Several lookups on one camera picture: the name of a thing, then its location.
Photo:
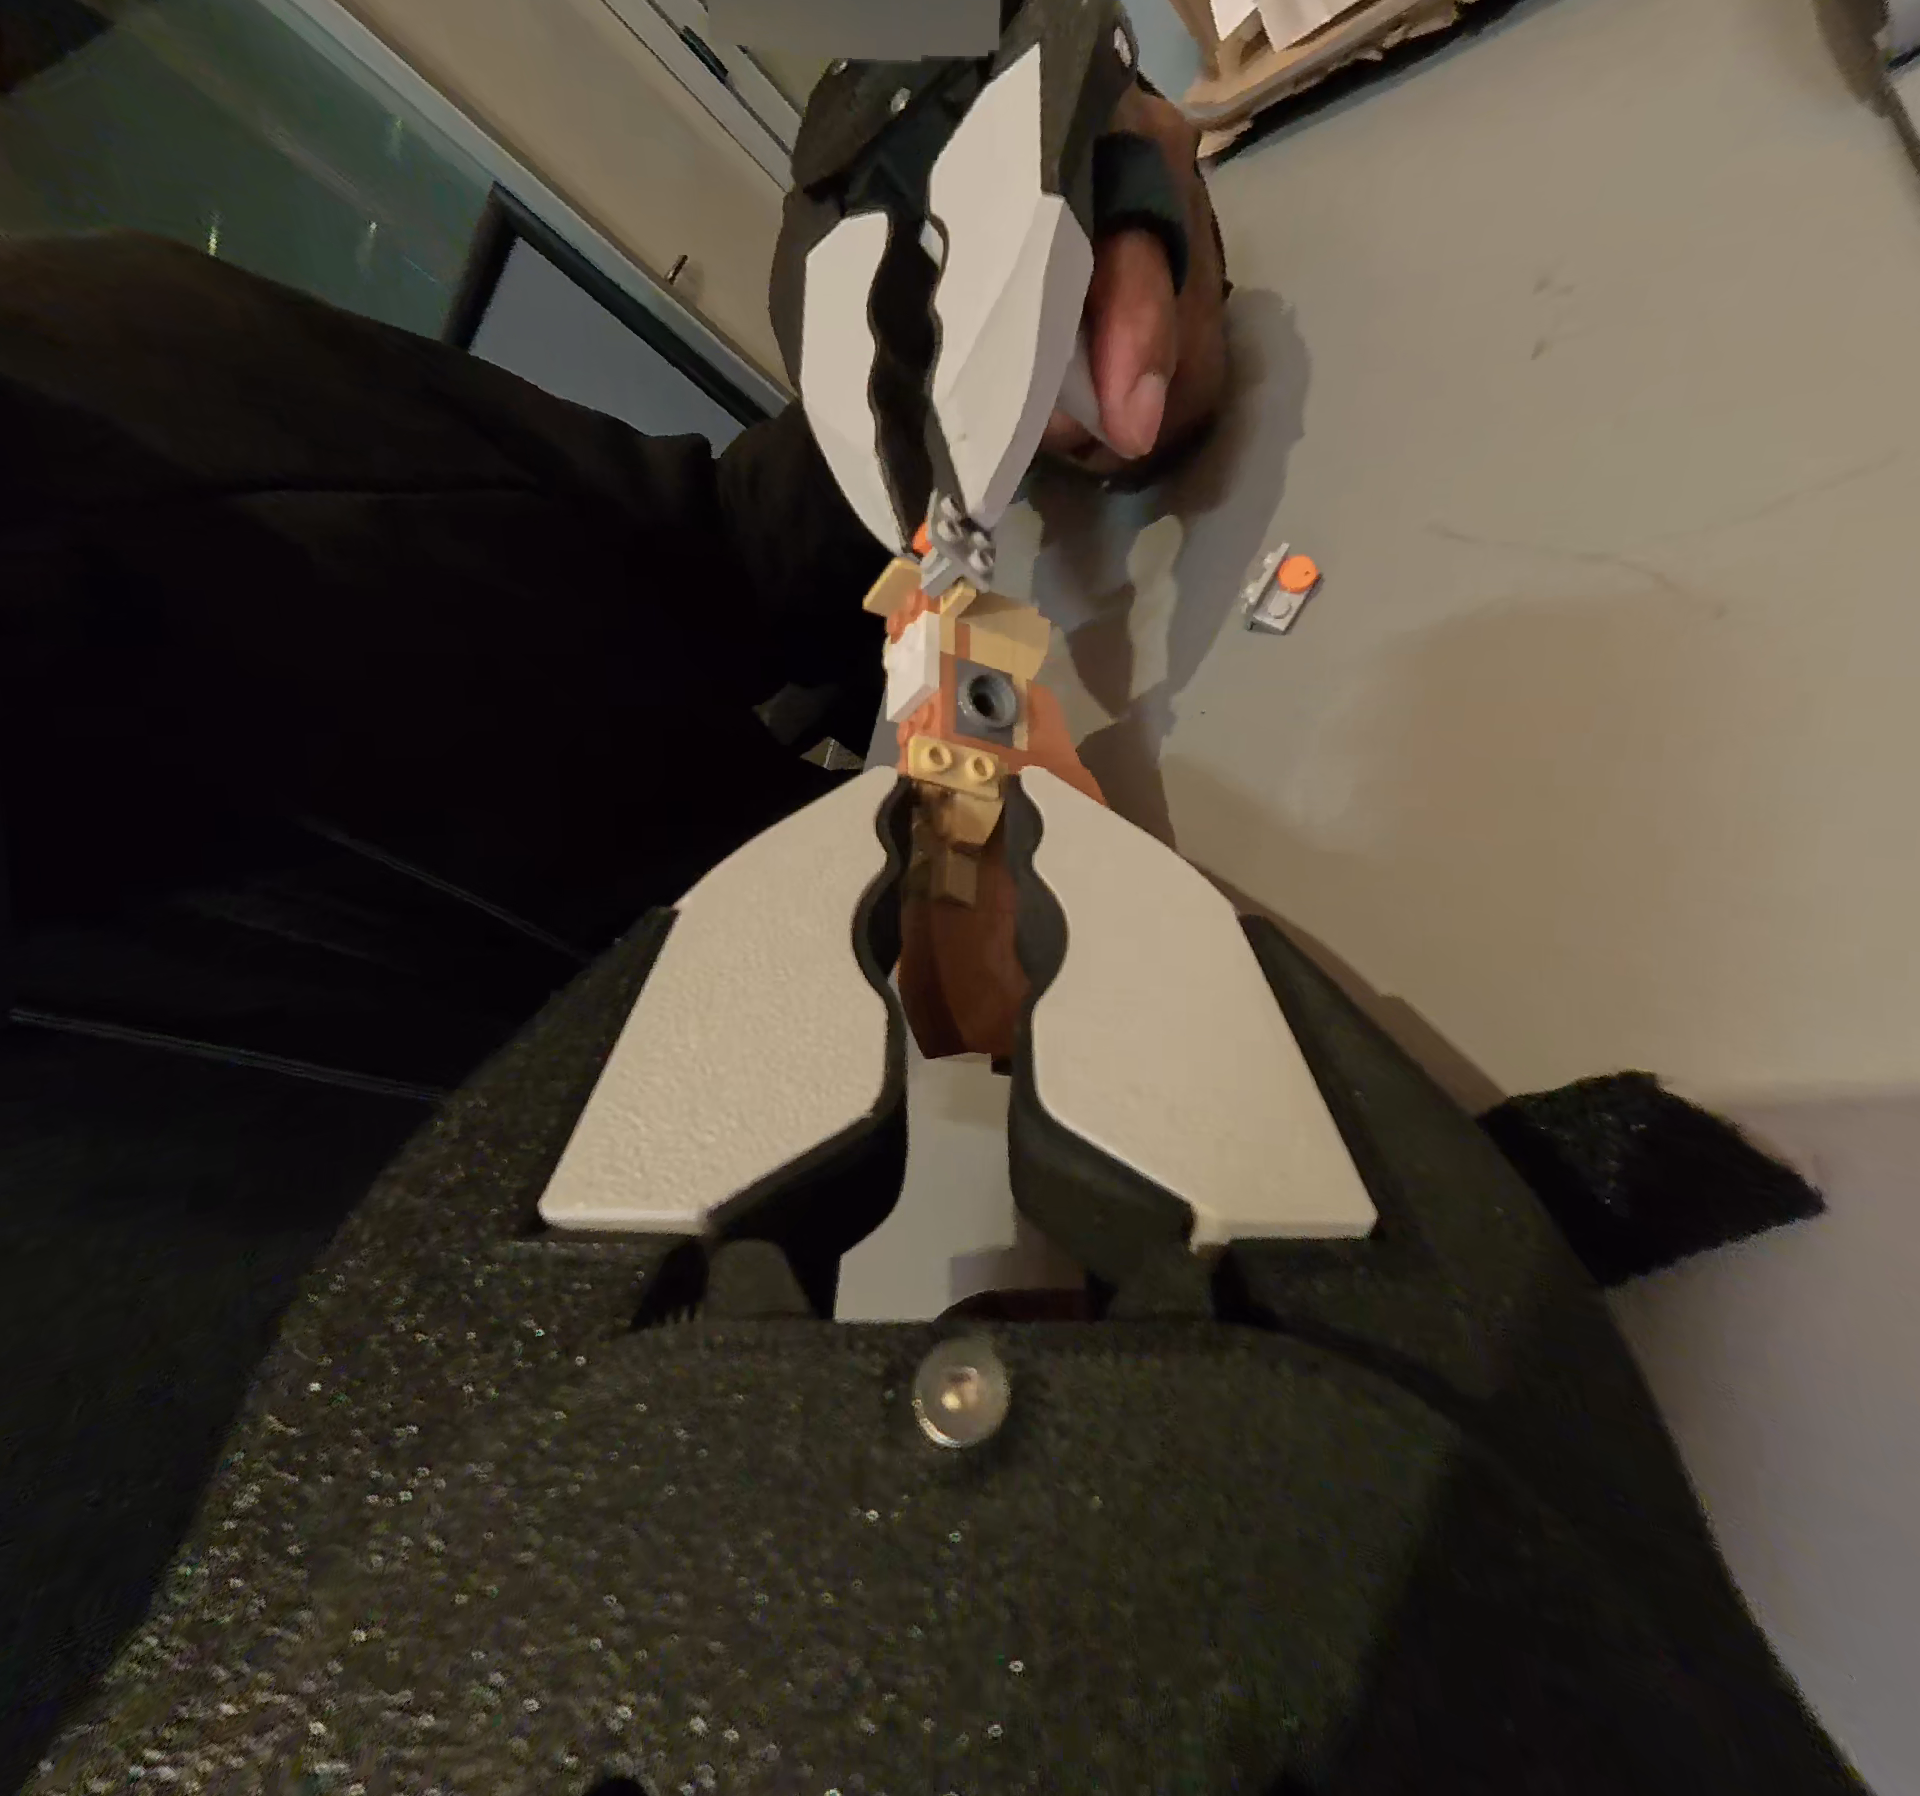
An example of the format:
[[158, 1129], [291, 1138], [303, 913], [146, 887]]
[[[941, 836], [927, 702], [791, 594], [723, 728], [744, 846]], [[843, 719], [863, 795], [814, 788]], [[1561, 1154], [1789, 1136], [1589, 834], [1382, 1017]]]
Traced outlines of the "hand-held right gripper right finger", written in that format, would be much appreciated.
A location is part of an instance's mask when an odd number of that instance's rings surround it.
[[1007, 801], [1012, 1184], [1065, 1250], [1357, 1238], [1377, 1207], [1233, 901], [1042, 769]]

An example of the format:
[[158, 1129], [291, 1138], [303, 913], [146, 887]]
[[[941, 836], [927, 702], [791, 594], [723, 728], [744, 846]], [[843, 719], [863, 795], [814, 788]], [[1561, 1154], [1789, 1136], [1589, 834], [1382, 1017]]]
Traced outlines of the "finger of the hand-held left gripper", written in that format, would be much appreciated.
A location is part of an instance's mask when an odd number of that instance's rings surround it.
[[996, 528], [1057, 399], [1094, 248], [1044, 143], [1044, 49], [993, 76], [932, 165], [928, 220], [946, 258], [927, 383], [936, 464], [927, 528]]
[[883, 547], [911, 547], [940, 479], [932, 369], [940, 229], [858, 210], [809, 250], [801, 400], [853, 514]]

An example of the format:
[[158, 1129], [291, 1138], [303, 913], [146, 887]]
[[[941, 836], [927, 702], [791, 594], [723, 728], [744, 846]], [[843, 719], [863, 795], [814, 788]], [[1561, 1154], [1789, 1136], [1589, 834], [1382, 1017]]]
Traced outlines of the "orange tan brick model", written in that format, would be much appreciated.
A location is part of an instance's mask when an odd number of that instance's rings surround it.
[[1011, 1058], [1026, 977], [1005, 804], [1022, 770], [1101, 801], [1044, 684], [1051, 622], [1026, 603], [894, 558], [863, 606], [886, 625], [883, 722], [914, 791], [900, 995], [923, 1054]]

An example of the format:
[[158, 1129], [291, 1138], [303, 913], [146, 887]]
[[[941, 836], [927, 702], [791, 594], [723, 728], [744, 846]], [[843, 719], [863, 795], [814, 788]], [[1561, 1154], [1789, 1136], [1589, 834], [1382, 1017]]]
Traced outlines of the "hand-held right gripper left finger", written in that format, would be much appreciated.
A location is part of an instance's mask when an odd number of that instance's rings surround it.
[[854, 922], [898, 790], [858, 776], [679, 897], [541, 1193], [546, 1226], [714, 1234], [880, 1108], [895, 1027]]

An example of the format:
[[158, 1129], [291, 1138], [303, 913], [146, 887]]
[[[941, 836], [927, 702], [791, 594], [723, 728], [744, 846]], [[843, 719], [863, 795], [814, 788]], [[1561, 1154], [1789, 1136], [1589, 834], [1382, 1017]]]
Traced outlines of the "small dark grey brick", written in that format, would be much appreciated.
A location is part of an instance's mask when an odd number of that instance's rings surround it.
[[953, 499], [936, 490], [927, 505], [923, 587], [940, 603], [952, 587], [987, 592], [996, 575], [996, 535]]

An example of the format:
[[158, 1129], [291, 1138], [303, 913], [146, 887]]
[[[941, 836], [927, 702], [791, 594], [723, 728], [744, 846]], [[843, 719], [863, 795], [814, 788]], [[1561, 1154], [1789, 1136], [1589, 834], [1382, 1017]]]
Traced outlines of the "person's dark jacket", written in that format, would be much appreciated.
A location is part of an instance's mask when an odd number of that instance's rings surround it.
[[4, 240], [4, 1757], [146, 1615], [446, 1093], [824, 779], [882, 549], [722, 452], [131, 234]]

